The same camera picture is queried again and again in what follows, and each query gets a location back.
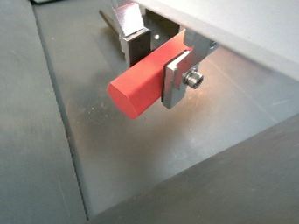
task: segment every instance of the metal bracket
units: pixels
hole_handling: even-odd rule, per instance
[[[131,67],[151,53],[151,31],[144,27],[138,3],[128,0],[111,0],[111,6],[112,19],[103,11],[100,15],[119,35],[126,64]]]
[[[203,75],[195,66],[204,60],[216,47],[216,43],[199,33],[186,30],[184,44],[191,48],[164,65],[163,105],[171,109],[183,99],[186,88],[198,88]]]

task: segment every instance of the gray metal surface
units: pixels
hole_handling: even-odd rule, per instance
[[[35,7],[91,217],[299,112],[299,84],[220,48],[178,106],[158,101],[128,120],[107,93],[126,61],[103,4]]]
[[[299,223],[299,115],[101,213],[89,224]]]
[[[135,0],[299,81],[299,1]]]
[[[87,220],[29,1],[0,1],[0,223]]]

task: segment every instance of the red foam block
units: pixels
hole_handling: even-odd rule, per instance
[[[146,58],[114,79],[107,87],[120,111],[138,118],[162,97],[164,87],[164,64],[168,63],[188,46],[183,43],[184,31],[162,45]]]

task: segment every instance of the bolt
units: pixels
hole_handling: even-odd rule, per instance
[[[154,35],[154,39],[159,40],[160,39],[160,35],[159,34],[155,34]]]
[[[212,41],[210,42],[210,49],[212,49],[212,48],[215,47],[216,44],[218,44],[218,43],[212,40]]]
[[[198,69],[192,68],[183,76],[183,81],[186,85],[196,89],[203,82],[203,75],[198,73]]]

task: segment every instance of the metal clamp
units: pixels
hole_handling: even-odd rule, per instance
[[[218,43],[187,29],[184,44],[191,48],[164,65],[163,105],[171,109],[183,99],[186,88],[196,89],[203,82],[203,75],[195,68],[216,48]]]

